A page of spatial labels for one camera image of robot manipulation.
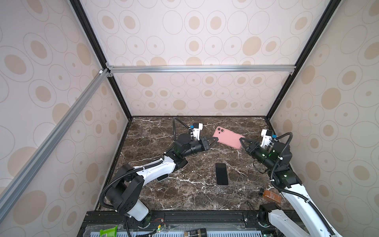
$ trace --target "smartphone screen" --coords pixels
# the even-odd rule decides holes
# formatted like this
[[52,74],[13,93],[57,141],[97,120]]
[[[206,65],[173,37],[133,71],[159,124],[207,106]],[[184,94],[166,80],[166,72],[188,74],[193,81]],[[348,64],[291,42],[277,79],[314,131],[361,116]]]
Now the smartphone screen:
[[217,185],[228,185],[228,173],[226,172],[226,164],[216,163],[216,182]]

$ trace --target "pink phone case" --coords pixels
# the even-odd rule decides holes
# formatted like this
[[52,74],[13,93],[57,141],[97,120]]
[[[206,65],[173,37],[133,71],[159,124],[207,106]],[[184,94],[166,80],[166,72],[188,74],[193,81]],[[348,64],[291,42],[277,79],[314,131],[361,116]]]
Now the pink phone case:
[[232,132],[230,130],[227,130],[223,127],[217,127],[215,133],[213,134],[214,137],[218,137],[218,142],[231,146],[235,149],[241,149],[242,145],[240,143],[240,138],[244,136],[237,134],[235,132]]

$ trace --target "patterned wall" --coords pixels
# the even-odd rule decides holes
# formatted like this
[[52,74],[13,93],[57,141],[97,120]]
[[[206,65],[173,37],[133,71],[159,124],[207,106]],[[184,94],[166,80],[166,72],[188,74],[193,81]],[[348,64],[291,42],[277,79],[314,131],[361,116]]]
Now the patterned wall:
[[65,1],[0,2],[0,193],[98,71]]
[[347,1],[271,120],[344,237],[379,236],[379,1]]
[[109,63],[291,64],[329,0],[82,0]]
[[266,115],[288,72],[115,74],[132,115]]
[[93,210],[126,127],[103,82],[0,224],[0,237],[75,237]]

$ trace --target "green package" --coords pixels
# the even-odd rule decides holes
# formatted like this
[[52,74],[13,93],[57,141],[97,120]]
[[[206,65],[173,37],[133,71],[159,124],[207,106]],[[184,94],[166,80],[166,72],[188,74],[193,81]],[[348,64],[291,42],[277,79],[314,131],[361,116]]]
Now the green package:
[[100,237],[116,237],[116,233],[117,226],[110,229],[100,230]]

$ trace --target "robotic arm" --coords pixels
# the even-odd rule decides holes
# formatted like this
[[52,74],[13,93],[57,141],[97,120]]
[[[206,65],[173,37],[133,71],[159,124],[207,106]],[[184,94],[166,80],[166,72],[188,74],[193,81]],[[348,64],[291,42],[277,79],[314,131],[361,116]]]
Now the robotic arm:
[[[178,121],[188,129],[188,133],[182,133],[176,137],[175,122]],[[130,215],[140,222],[140,226],[145,227],[150,223],[151,216],[148,208],[138,199],[143,186],[150,181],[157,179],[162,181],[168,178],[168,174],[182,169],[188,164],[185,157],[198,152],[207,151],[218,141],[217,137],[202,137],[200,131],[203,124],[194,123],[187,126],[178,118],[172,119],[174,143],[164,152],[161,158],[143,166],[132,167],[129,164],[123,165],[116,173],[113,180],[102,190],[100,194],[100,204],[106,208],[115,209],[121,215]],[[104,202],[104,197],[112,205]]]
[[[240,138],[240,142],[252,158],[270,170],[268,174],[271,184],[291,203],[310,235],[288,218],[275,203],[259,206],[258,219],[260,224],[262,226],[273,225],[285,236],[341,237],[313,203],[301,180],[289,166],[292,158],[289,146],[292,133],[289,132],[276,137],[272,131],[263,130],[261,136],[263,137],[262,143],[246,138]],[[279,142],[279,139],[286,136],[289,138],[285,144]]]

